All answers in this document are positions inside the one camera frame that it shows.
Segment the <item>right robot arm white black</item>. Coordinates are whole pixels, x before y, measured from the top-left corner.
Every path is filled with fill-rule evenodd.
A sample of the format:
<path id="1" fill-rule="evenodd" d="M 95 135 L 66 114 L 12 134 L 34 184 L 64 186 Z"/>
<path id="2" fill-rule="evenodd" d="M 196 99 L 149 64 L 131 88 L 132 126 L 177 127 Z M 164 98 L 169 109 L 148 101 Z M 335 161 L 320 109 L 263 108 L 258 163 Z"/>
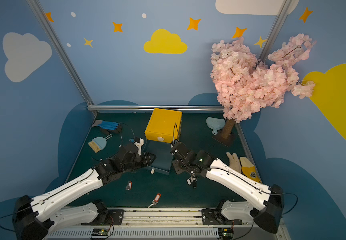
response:
<path id="1" fill-rule="evenodd" d="M 285 194 L 280 186 L 255 182 L 213 155 L 203 150 L 195 153 L 178 140 L 172 141 L 171 146 L 175 171 L 178 175 L 188 173 L 189 185 L 195 189 L 198 177 L 203 177 L 227 187 L 248 202 L 245 211 L 258 227 L 271 234 L 278 232 Z"/>

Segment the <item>key with black fob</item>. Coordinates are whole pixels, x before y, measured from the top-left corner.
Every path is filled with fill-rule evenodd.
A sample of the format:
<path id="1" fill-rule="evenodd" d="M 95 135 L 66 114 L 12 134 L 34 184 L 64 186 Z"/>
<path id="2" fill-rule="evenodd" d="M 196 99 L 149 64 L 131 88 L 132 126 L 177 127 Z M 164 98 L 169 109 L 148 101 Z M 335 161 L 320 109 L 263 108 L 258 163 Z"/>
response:
<path id="1" fill-rule="evenodd" d="M 197 181 L 196 180 L 192 181 L 192 187 L 193 187 L 193 189 L 197 188 Z"/>

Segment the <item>key with red tag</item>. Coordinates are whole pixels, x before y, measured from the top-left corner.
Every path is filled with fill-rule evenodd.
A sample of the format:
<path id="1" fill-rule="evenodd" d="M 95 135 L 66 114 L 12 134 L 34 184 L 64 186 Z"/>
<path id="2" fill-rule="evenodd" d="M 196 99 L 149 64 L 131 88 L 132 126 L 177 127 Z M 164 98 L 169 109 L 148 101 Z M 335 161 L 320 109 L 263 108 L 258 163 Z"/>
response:
<path id="1" fill-rule="evenodd" d="M 161 198 L 161 194 L 158 193 L 155 198 L 153 199 L 152 203 L 148 206 L 148 208 L 151 208 L 152 206 L 155 206 L 158 204 L 159 200 Z"/>

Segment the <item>yellow drawer cabinet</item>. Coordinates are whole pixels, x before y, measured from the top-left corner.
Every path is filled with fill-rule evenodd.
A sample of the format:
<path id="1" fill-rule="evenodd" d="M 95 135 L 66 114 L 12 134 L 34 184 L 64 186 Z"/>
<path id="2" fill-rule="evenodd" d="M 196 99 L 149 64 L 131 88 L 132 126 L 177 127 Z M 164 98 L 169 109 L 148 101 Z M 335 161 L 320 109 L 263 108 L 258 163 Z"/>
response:
<path id="1" fill-rule="evenodd" d="M 171 143 L 180 139 L 183 113 L 165 109 L 154 109 L 145 130 L 147 140 Z"/>

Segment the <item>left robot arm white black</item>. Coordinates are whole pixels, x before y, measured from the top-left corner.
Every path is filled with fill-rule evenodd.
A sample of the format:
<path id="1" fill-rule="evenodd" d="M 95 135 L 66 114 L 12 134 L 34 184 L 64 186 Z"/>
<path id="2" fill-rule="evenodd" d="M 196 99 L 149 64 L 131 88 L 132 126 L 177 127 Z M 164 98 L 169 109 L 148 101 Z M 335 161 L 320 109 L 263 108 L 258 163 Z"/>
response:
<path id="1" fill-rule="evenodd" d="M 107 224 L 109 211 L 102 201 L 63 208 L 91 191 L 99 189 L 124 173 L 150 166 L 156 155 L 141 152 L 139 144 L 121 146 L 110 158 L 100 161 L 74 180 L 43 195 L 27 195 L 15 203 L 12 223 L 17 239 L 42 240 L 49 233 L 79 224 Z"/>

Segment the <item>teal drawer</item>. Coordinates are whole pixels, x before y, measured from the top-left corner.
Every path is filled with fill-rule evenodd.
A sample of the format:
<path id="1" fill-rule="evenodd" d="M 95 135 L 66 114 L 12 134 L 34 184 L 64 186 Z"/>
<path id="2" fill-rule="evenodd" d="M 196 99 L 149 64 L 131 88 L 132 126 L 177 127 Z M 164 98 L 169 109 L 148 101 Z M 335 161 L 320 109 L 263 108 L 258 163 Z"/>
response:
<path id="1" fill-rule="evenodd" d="M 143 152 L 156 155 L 156 159 L 150 166 L 145 167 L 145 170 L 154 170 L 154 173 L 169 175 L 174 159 L 170 153 L 171 149 L 172 147 L 169 143 L 147 140 Z"/>

